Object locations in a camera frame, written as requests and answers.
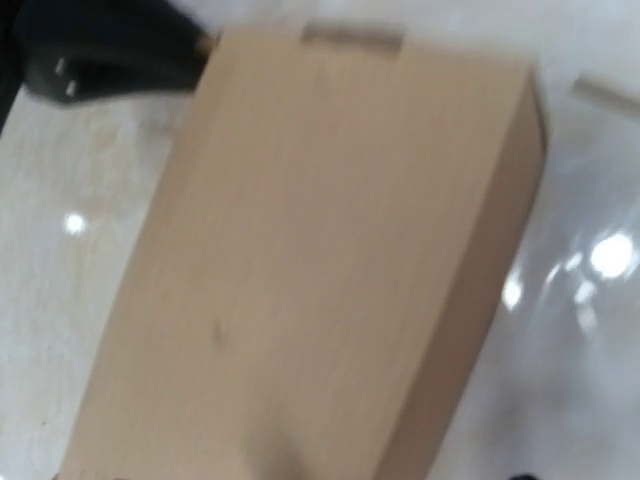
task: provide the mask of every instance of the marble floor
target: marble floor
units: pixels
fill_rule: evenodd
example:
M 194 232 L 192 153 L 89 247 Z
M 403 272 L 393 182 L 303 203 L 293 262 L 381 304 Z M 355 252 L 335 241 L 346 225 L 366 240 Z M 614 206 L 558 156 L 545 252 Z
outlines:
M 640 0 L 182 0 L 211 28 L 310 17 L 531 55 L 545 178 L 430 480 L 628 480 L 640 471 Z M 59 109 L 21 94 L 0 141 L 0 480 L 49 480 L 186 97 Z

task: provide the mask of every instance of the cardboard surface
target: cardboard surface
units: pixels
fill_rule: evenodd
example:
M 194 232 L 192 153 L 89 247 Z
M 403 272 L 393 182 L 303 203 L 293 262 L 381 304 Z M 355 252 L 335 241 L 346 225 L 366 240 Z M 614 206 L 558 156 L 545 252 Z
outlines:
M 421 480 L 544 157 L 529 67 L 223 35 L 60 480 Z

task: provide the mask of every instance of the box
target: box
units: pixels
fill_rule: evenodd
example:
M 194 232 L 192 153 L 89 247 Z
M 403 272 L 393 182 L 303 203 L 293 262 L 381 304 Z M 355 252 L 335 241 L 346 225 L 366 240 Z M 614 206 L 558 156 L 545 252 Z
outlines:
M 526 62 L 226 32 L 60 480 L 422 480 L 544 151 Z

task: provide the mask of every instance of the glossy floor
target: glossy floor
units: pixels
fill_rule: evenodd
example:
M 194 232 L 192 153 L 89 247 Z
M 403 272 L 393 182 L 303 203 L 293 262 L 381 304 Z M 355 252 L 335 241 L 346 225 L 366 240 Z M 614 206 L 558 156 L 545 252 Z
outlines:
M 211 27 L 310 16 L 539 61 L 552 149 L 495 325 L 431 480 L 628 480 L 640 471 L 640 93 L 634 0 L 183 0 Z M 0 478 L 56 471 L 184 101 L 58 110 L 21 96 L 0 142 Z

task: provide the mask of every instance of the tile floor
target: tile floor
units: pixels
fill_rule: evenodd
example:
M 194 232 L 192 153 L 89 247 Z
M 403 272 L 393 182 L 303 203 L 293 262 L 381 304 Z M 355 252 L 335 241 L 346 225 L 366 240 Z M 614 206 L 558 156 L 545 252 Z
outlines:
M 430 480 L 628 480 L 640 471 L 638 0 L 182 0 L 210 27 L 385 19 L 538 60 L 553 127 L 503 305 Z M 21 95 L 0 141 L 0 480 L 49 480 L 180 123 L 183 98 L 62 110 Z

